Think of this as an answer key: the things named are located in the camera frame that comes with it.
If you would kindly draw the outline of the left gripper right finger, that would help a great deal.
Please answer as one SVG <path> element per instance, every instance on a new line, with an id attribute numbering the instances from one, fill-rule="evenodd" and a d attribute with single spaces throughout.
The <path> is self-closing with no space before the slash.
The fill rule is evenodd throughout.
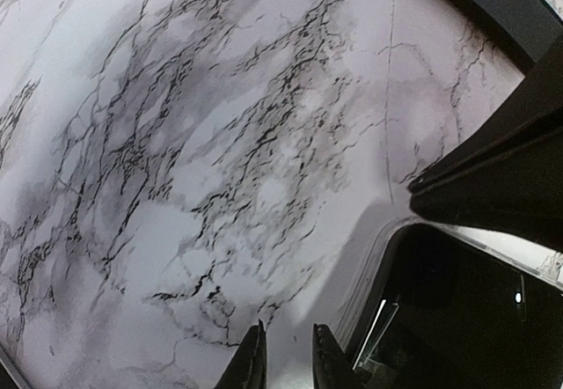
<path id="1" fill-rule="evenodd" d="M 317 389 L 363 388 L 330 327 L 325 324 L 313 325 L 312 373 L 313 386 Z"/>

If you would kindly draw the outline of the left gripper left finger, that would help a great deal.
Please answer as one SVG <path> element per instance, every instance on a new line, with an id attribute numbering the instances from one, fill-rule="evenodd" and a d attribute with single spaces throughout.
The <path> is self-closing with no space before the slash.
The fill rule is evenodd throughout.
<path id="1" fill-rule="evenodd" d="M 267 334 L 262 320 L 249 327 L 215 389 L 267 387 Z"/>

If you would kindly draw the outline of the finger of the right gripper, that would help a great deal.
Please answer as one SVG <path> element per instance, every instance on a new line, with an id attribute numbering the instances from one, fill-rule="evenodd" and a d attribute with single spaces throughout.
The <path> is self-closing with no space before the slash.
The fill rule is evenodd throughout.
<path id="1" fill-rule="evenodd" d="M 408 190 L 428 221 L 562 244 L 562 40 L 465 142 Z"/>

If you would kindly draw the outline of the black phone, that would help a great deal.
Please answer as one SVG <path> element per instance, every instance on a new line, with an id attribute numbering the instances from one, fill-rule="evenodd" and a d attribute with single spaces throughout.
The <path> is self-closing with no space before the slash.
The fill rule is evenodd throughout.
<path id="1" fill-rule="evenodd" d="M 559 388 L 562 293 L 409 225 L 385 247 L 347 352 L 367 388 Z"/>
<path id="2" fill-rule="evenodd" d="M 562 60 L 562 18 L 545 0 L 448 0 L 523 73 Z"/>

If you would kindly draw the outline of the clear magsafe phone case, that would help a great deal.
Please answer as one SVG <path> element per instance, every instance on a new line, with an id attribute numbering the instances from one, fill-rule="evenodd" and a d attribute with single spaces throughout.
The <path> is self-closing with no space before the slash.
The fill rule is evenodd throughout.
<path id="1" fill-rule="evenodd" d="M 348 359 L 354 361 L 362 350 L 371 327 L 372 308 L 378 304 L 377 282 L 384 281 L 392 263 L 393 245 L 415 225 L 427 225 L 562 290 L 562 253 L 553 248 L 505 232 L 481 230 L 461 225 L 438 224 L 418 217 L 395 219 L 385 225 L 373 244 L 346 296 L 342 317 L 336 326 L 336 339 Z"/>

